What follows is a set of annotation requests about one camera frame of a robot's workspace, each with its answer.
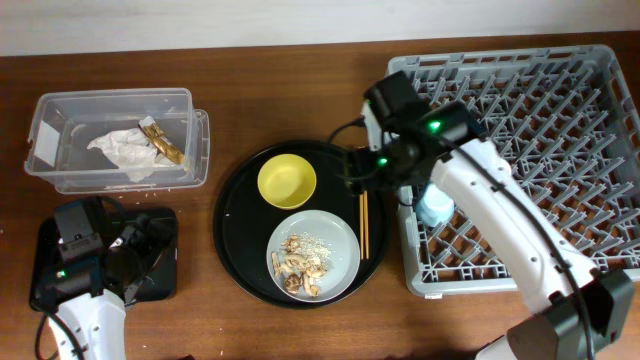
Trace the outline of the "light blue cup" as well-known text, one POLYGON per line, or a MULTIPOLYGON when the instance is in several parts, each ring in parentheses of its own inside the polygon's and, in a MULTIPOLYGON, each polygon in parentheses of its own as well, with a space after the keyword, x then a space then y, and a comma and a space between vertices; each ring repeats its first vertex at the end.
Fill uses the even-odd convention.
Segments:
POLYGON ((434 184, 426 186, 415 207, 417 219, 428 227, 448 222, 454 210, 454 201, 434 184))

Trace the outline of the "wooden chopstick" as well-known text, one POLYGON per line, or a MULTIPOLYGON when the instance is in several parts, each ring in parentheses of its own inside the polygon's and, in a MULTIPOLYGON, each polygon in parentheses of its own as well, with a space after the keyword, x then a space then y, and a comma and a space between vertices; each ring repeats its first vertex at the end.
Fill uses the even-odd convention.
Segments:
POLYGON ((358 210, 358 216, 359 216, 359 247, 360 247, 360 260, 364 260, 365 258, 365 249, 364 249, 364 236, 365 236, 365 230, 364 230, 364 199, 363 199, 363 195, 364 194, 360 194, 359 195, 359 210, 358 210))
POLYGON ((369 211, 368 211, 368 192, 364 191, 362 194, 364 199, 364 249, 365 249, 365 260, 370 258, 370 246, 369 246, 369 211))

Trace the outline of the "white tissue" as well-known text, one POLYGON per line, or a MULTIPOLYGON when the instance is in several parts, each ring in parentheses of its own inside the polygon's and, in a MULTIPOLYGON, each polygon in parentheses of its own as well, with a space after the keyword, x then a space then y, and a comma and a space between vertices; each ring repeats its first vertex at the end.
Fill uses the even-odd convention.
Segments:
POLYGON ((120 169, 128 169, 126 175, 134 183, 152 174, 152 171, 138 171, 138 168, 174 165, 139 128, 111 131, 92 140, 87 149, 99 149, 112 164, 120 169))

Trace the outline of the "gold foil wrapper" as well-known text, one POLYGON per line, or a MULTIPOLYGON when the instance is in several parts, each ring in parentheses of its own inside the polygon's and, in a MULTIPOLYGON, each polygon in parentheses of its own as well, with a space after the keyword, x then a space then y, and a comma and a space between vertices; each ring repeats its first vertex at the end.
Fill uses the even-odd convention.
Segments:
POLYGON ((166 133, 159 127, 153 117, 146 116, 138 123, 139 128, 149 141, 163 154, 169 161, 181 165, 184 163, 185 155, 166 136, 166 133))

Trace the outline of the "yellow bowl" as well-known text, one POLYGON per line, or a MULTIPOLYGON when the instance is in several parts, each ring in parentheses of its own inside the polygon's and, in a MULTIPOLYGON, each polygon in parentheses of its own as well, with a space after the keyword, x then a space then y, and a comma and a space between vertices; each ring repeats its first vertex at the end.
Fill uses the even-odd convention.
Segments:
POLYGON ((270 205, 293 210, 314 194, 316 172, 311 163, 295 154, 281 154, 267 160, 257 176, 261 197, 270 205))

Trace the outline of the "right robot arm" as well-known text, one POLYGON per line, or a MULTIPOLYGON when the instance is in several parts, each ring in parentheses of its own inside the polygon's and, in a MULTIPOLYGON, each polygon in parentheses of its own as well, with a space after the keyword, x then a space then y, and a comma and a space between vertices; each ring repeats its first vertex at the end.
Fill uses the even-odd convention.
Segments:
POLYGON ((476 353, 478 359, 592 359, 616 342, 635 287, 602 272, 553 226, 514 180, 465 104, 431 108, 402 72, 364 93, 368 149, 355 157, 364 190, 432 184, 472 221, 504 263, 531 312, 476 353))

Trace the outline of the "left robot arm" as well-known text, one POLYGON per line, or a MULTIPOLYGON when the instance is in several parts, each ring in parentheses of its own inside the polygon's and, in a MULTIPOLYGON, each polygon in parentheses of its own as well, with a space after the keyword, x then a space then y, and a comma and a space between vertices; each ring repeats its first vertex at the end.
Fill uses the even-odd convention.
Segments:
POLYGON ((60 359, 123 359, 128 310, 177 291, 179 222, 160 207, 127 211, 85 197, 39 228, 29 305, 60 359))

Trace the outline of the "clear plastic waste bin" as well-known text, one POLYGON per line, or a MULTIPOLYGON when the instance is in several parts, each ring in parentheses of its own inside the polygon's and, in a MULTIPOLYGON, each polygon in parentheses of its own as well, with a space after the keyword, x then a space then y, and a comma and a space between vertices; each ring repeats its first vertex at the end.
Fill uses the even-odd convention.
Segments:
POLYGON ((186 88, 43 95, 25 171, 62 194, 199 187, 210 155, 209 118, 186 88))

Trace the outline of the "grey dishwasher rack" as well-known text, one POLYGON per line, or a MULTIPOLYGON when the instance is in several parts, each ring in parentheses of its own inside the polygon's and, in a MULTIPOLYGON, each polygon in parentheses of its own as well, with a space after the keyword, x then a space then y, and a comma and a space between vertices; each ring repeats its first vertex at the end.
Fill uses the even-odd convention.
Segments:
MULTIPOLYGON (((463 102, 547 218, 600 271, 639 283, 639 110, 614 51, 582 45, 392 58, 433 109, 463 102)), ((516 290, 461 211, 428 228, 400 205, 406 285, 423 298, 516 290)))

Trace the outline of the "black rectangular tray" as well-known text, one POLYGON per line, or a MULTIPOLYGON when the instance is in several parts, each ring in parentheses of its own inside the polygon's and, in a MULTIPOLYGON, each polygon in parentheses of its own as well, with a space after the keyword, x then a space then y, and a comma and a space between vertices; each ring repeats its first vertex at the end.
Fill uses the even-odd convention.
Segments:
MULTIPOLYGON (((140 283, 135 293, 131 290, 126 295, 125 303, 130 306, 136 302, 161 301, 172 297, 177 291, 177 246, 178 246, 178 220, 172 209, 166 207, 147 208, 140 210, 125 210, 124 216, 127 225, 133 225, 139 215, 146 214, 154 222, 159 230, 168 230, 165 239, 171 241, 167 250, 157 261, 154 269, 140 283)), ((29 306, 36 311, 38 302, 35 295, 36 283, 42 271, 48 266, 59 261, 57 250, 59 232, 53 217, 46 218, 38 230, 38 240, 35 260, 32 272, 32 280, 29 292, 29 306)))

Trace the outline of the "round black serving tray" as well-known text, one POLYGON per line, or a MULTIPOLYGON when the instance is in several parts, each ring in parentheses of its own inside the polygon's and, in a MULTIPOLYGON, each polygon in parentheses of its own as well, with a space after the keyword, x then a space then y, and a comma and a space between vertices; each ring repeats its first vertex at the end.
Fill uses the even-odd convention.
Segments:
POLYGON ((305 303, 296 300, 271 279, 267 261, 269 238, 286 217, 297 210, 282 210, 268 204, 259 194, 257 176, 274 156, 295 154, 314 167, 317 187, 302 210, 323 210, 344 220, 359 231, 358 199, 336 176, 342 169, 342 150, 320 141, 294 140, 271 145, 241 163, 228 177, 218 197, 213 220, 214 244, 227 272, 246 292, 284 308, 314 309, 341 301, 357 291, 374 274, 389 247, 394 216, 387 198, 377 192, 368 196, 370 258, 360 262, 355 279, 331 300, 305 303))

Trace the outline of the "food scraps on plate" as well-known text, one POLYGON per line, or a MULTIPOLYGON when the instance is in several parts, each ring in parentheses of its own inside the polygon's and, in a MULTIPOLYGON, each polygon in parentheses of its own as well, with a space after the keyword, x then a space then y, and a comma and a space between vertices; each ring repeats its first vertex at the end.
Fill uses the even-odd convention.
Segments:
POLYGON ((291 234, 269 255, 272 275, 288 295, 320 296, 320 281, 328 274, 331 250, 308 233, 291 234))

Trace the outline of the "grey plate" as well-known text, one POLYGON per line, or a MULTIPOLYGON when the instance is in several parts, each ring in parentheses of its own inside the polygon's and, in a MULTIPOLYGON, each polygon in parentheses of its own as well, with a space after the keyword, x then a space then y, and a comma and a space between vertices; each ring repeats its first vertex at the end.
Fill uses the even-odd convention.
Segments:
POLYGON ((285 297, 304 304, 319 304, 344 295, 355 280, 360 266, 359 241, 351 227, 338 216, 321 210, 301 211, 275 228, 267 245, 266 261, 273 282, 285 297), (322 239, 331 250, 329 272, 319 283, 321 292, 316 300, 305 295, 288 295, 272 275, 270 253, 289 235, 302 233, 322 239))

